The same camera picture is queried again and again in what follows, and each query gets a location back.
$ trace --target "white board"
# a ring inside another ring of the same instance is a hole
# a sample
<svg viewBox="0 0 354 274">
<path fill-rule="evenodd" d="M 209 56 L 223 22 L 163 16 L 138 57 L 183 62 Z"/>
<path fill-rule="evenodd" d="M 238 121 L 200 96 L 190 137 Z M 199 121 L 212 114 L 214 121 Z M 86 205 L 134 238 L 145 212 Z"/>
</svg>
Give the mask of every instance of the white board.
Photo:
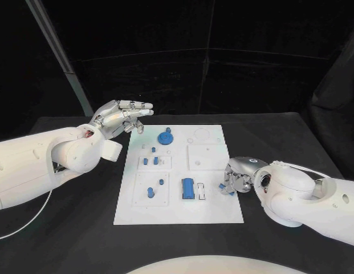
<svg viewBox="0 0 354 274">
<path fill-rule="evenodd" d="M 173 143 L 161 145 L 157 137 L 167 127 Z M 243 223 L 238 195 L 223 195 L 219 189 L 227 161 L 222 126 L 145 126 L 141 135 L 132 131 L 114 224 Z M 183 199 L 184 178 L 194 181 L 191 200 Z M 204 195 L 199 195 L 199 184 Z"/>
</svg>

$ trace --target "blue rectangular block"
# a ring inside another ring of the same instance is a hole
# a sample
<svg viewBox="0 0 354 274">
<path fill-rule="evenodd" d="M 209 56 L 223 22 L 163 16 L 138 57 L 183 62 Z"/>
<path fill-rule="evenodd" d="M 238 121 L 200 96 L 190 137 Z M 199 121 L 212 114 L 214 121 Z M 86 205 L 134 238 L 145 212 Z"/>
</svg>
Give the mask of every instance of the blue rectangular block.
<svg viewBox="0 0 354 274">
<path fill-rule="evenodd" d="M 193 179 L 183 179 L 183 199 L 194 199 Z"/>
</svg>

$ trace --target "white cable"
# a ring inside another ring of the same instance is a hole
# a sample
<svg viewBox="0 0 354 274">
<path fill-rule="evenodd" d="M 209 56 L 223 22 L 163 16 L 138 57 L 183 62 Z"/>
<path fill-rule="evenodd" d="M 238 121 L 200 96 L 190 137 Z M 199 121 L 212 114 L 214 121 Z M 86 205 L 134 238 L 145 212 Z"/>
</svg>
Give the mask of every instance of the white cable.
<svg viewBox="0 0 354 274">
<path fill-rule="evenodd" d="M 39 210 L 37 214 L 34 215 L 33 219 L 29 221 L 29 223 L 27 223 L 17 231 L 14 231 L 11 234 L 7 234 L 6 236 L 0 237 L 0 240 L 4 239 L 4 238 L 7 238 L 7 237 L 11 236 L 13 234 L 19 233 L 19 232 L 29 226 L 30 222 L 34 221 L 34 218 L 39 216 L 39 214 L 40 214 L 40 212 L 42 212 L 42 210 L 43 210 L 43 208 L 45 208 L 45 206 L 46 206 L 46 204 L 47 204 L 47 200 L 49 200 L 49 197 L 50 197 L 50 193 L 52 193 L 52 190 L 49 191 L 47 199 L 46 199 L 46 201 L 45 201 L 45 203 L 43 203 L 43 207 L 40 208 L 40 210 Z"/>
<path fill-rule="evenodd" d="M 328 175 L 325 175 L 324 173 L 320 173 L 318 171 L 315 171 L 315 170 L 311 170 L 311 169 L 308 169 L 307 167 L 301 167 L 301 166 L 298 166 L 297 164 L 289 164 L 289 163 L 284 163 L 284 162 L 279 162 L 279 161 L 274 161 L 274 163 L 275 164 L 284 164 L 284 165 L 286 165 L 286 166 L 289 166 L 289 167 L 294 167 L 294 168 L 297 168 L 298 170 L 304 170 L 304 171 L 308 171 L 308 172 L 312 172 L 312 173 L 315 173 L 317 175 L 321 175 L 324 178 L 331 178 Z"/>
</svg>

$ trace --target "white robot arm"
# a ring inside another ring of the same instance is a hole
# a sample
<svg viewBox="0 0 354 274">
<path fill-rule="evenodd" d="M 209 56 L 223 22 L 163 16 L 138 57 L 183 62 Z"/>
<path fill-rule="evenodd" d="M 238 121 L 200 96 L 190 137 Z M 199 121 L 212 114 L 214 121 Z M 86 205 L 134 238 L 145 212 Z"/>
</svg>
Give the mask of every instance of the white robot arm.
<svg viewBox="0 0 354 274">
<path fill-rule="evenodd" d="M 151 108 L 150 103 L 114 100 L 88 124 L 0 142 L 0 209 L 24 203 L 89 172 L 101 158 L 117 161 L 121 144 L 109 139 L 134 127 L 142 133 L 137 118 L 153 115 Z"/>
<path fill-rule="evenodd" d="M 312 180 L 304 171 L 322 179 Z M 236 157 L 225 170 L 225 194 L 253 187 L 266 215 L 279 224 L 305 224 L 325 237 L 354 245 L 354 182 L 301 166 Z"/>
</svg>

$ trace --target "black table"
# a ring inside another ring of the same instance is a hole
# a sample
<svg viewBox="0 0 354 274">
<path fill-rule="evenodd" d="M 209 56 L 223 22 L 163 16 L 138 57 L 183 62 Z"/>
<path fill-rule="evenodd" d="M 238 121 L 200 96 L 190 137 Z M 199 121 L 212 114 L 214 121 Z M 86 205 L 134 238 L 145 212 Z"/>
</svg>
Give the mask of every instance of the black table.
<svg viewBox="0 0 354 274">
<path fill-rule="evenodd" d="M 89 118 L 40 118 L 32 132 L 75 127 Z M 220 124 L 230 157 L 282 160 L 341 177 L 297 113 L 160 115 L 144 124 Z M 255 192 L 239 194 L 243 224 L 112 225 L 130 134 L 117 163 L 96 168 L 55 191 L 30 226 L 0 240 L 0 273 L 125 273 L 174 257 L 250 257 L 307 273 L 354 273 L 354 247 L 307 226 L 288 228 L 266 216 Z M 0 236 L 36 214 L 46 195 L 0 211 Z"/>
</svg>

